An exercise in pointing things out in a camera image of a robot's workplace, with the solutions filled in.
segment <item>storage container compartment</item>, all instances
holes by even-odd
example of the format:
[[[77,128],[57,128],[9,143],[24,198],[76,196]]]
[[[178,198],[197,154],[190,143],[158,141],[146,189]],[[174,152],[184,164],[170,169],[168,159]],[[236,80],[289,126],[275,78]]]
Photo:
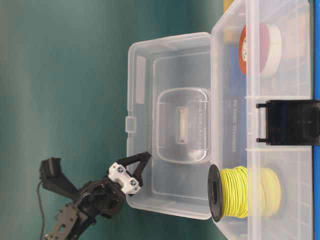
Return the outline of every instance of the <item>storage container compartment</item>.
[[[210,218],[211,92],[208,33],[138,42],[128,59],[127,155],[152,154],[138,209]]]
[[[256,108],[268,100],[312,97],[309,11],[307,0],[237,0],[212,30],[211,129],[219,141],[211,142],[210,161],[220,169],[248,168],[248,217],[215,223],[229,240],[313,237],[312,148],[258,143],[266,137],[266,111]],[[264,71],[268,58],[276,64]],[[281,185],[280,208],[269,216],[261,213],[262,168],[273,170]]]

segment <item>clear plastic storage container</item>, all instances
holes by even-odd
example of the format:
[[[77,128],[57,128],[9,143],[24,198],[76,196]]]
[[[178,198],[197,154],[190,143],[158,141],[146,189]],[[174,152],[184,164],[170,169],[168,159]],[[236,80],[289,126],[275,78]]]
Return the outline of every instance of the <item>clear plastic storage container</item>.
[[[245,26],[243,74],[239,41]],[[262,27],[272,32],[269,45]],[[236,0],[211,35],[135,43],[128,62],[127,155],[152,154],[143,188],[127,198],[130,206],[208,219],[210,165],[245,166],[248,217],[222,218],[216,225],[224,235],[312,239],[312,148],[256,141],[266,136],[266,112],[256,104],[312,97],[307,0]],[[272,216],[261,214],[261,168],[272,169],[281,185],[280,209]]]

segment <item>black spool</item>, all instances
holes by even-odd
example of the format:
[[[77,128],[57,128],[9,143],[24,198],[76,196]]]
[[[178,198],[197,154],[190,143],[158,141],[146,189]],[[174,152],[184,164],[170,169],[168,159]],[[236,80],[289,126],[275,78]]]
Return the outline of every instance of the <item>black spool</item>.
[[[219,222],[222,217],[223,196],[220,172],[215,164],[209,169],[208,198],[212,218],[215,222]]]

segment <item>blue edge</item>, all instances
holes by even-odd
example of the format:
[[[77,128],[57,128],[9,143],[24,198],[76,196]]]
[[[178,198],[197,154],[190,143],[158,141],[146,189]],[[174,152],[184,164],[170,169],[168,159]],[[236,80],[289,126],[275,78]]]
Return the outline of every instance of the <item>blue edge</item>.
[[[314,98],[320,99],[320,0],[314,1]],[[320,146],[313,147],[314,239],[320,240]]]

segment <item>black cable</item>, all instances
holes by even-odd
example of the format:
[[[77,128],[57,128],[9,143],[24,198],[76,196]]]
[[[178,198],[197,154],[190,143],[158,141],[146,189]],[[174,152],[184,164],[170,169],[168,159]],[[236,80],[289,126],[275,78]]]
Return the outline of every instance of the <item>black cable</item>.
[[[42,217],[42,227],[41,227],[41,233],[40,233],[40,240],[43,239],[44,237],[44,231],[45,231],[45,213],[44,213],[44,209],[42,207],[42,202],[41,202],[41,196],[40,196],[40,186],[42,184],[42,180],[39,182],[38,187],[36,188],[36,193],[38,195],[38,201],[39,201],[39,208],[40,208],[40,212],[41,212],[41,217]]]

